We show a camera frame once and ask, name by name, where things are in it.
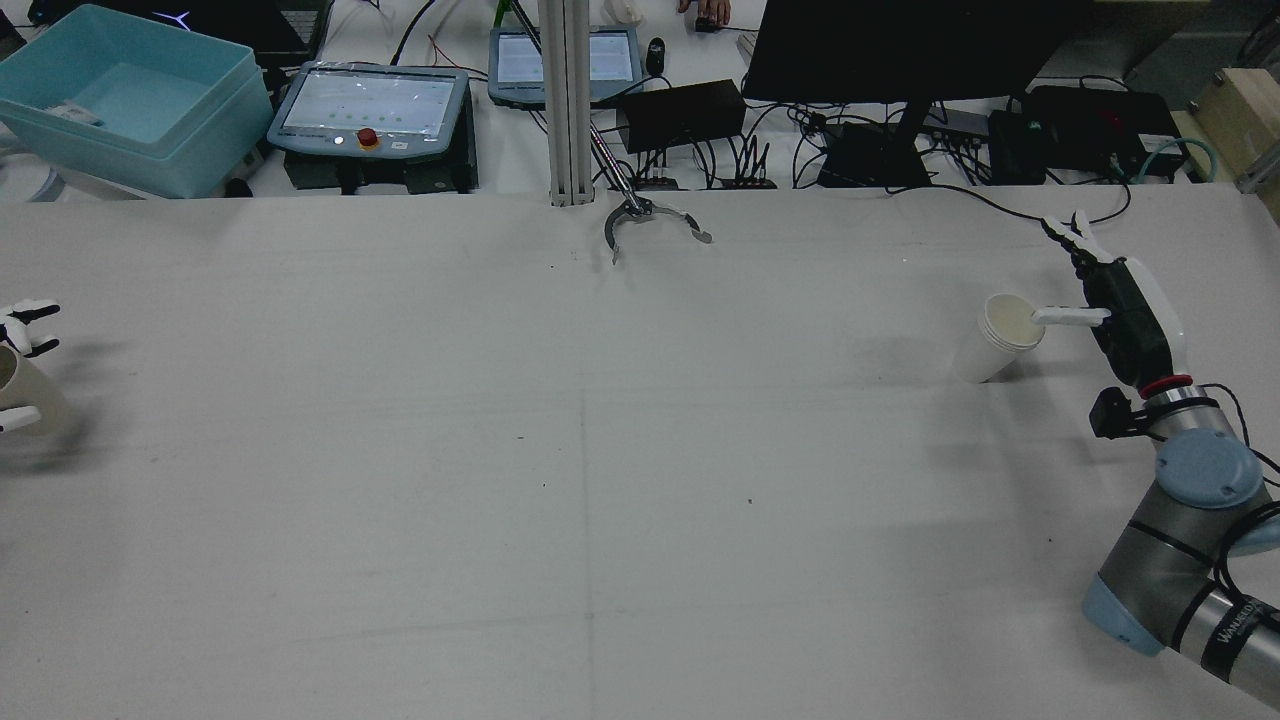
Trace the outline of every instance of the white paper cup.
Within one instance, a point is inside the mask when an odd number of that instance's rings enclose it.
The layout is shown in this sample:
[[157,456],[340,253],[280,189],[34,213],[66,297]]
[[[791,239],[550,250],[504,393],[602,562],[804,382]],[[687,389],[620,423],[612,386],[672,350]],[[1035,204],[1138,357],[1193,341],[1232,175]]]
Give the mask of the white paper cup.
[[[0,410],[15,407],[35,407],[40,411],[40,419],[35,423],[13,428],[14,432],[33,436],[58,432],[72,416],[72,409],[58,386],[31,360],[0,343]],[[4,434],[9,434],[9,428],[4,429]]]
[[988,297],[978,322],[960,341],[951,364],[955,374],[970,383],[984,383],[1039,345],[1044,327],[1032,323],[1033,313],[1036,306],[1016,295]]

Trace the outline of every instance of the label on bin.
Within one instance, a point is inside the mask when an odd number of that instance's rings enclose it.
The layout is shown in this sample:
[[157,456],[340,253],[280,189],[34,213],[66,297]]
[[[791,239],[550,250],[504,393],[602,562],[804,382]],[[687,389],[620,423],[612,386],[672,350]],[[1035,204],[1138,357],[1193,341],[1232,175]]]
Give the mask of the label on bin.
[[102,118],[99,118],[83,105],[77,105],[70,100],[63,100],[58,105],[51,108],[45,108],[46,113],[52,113],[59,118],[72,120],[73,123],[84,123],[86,126],[101,126]]

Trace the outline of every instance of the table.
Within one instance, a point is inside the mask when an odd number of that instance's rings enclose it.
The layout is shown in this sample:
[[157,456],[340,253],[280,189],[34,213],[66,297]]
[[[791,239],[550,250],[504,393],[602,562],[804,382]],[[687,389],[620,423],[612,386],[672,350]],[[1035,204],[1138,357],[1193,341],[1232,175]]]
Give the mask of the table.
[[[1133,193],[1100,241],[1274,448],[1280,233],[1230,187]],[[1087,333],[948,373],[987,295],[1079,302],[1034,223],[686,193],[716,243],[626,225],[613,266],[603,200],[6,208],[82,421],[0,438],[0,716],[1274,716],[1080,615],[1153,462],[1092,437]]]

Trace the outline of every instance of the robot finger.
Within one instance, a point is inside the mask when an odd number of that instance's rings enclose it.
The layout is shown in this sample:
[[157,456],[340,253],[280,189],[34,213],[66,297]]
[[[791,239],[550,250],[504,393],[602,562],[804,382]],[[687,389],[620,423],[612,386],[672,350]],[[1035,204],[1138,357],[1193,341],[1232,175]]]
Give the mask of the robot finger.
[[22,302],[10,305],[6,309],[8,313],[4,314],[17,318],[24,324],[31,324],[32,320],[47,318],[61,309],[55,300],[23,300]]
[[19,355],[31,354],[31,341],[27,340],[27,325],[15,318],[0,315],[0,342],[8,343]]
[[49,352],[50,350],[58,347],[59,345],[61,345],[61,341],[51,334],[33,338],[31,341],[31,352],[27,354],[27,357],[36,357],[37,355],[44,355],[45,352]]
[[40,419],[40,410],[29,405],[12,410],[0,410],[0,433],[26,428],[27,425],[38,423]]

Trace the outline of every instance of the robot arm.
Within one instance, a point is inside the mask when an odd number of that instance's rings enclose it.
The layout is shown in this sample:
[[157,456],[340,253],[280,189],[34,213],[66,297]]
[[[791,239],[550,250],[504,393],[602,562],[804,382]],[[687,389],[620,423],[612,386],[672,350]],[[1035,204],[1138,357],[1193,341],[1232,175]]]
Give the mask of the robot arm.
[[1098,247],[1083,214],[1042,227],[1071,256],[1089,306],[1108,311],[1094,340],[1143,400],[1133,413],[1120,388],[1103,391],[1089,414],[1094,434],[1157,442],[1155,482],[1094,577],[1084,615],[1143,655],[1170,647],[1280,710],[1280,612],[1235,588],[1226,566],[1233,548],[1280,546],[1280,503],[1262,466],[1193,384],[1181,323],[1147,268]]

